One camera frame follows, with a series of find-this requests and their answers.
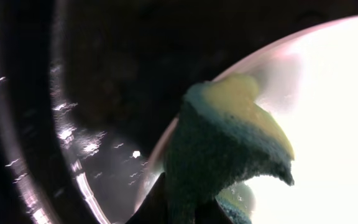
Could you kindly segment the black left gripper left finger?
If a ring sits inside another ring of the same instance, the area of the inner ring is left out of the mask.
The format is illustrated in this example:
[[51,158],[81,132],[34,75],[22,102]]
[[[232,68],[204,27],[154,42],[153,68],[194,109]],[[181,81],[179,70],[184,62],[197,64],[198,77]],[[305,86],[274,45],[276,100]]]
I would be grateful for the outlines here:
[[167,224],[165,173],[160,174],[137,211],[126,224]]

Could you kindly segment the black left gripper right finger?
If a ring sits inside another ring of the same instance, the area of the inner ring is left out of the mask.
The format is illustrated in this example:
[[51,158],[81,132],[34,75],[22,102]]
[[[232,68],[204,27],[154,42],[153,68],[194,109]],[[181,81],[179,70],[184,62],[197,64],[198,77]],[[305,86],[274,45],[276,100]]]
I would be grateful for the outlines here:
[[195,224],[233,224],[216,199],[198,205],[195,210]]

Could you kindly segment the green and yellow sponge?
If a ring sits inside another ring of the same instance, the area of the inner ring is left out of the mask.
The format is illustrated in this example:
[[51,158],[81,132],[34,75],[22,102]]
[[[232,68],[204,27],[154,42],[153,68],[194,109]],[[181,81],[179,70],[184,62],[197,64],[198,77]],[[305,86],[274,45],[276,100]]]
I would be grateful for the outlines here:
[[295,180],[295,153],[275,118],[261,108],[257,80],[232,74],[189,87],[164,155],[171,223],[194,223],[196,208],[223,189],[261,175]]

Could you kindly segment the white plate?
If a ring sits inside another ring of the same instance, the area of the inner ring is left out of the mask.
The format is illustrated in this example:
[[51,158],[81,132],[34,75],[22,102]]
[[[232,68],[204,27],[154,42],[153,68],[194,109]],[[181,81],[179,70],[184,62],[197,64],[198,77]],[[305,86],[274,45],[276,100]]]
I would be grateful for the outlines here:
[[[257,104],[290,140],[295,183],[269,175],[237,182],[214,198],[224,213],[233,223],[358,223],[358,16],[284,37],[211,81],[235,73],[257,80]],[[145,165],[135,212],[165,173],[177,122]]]

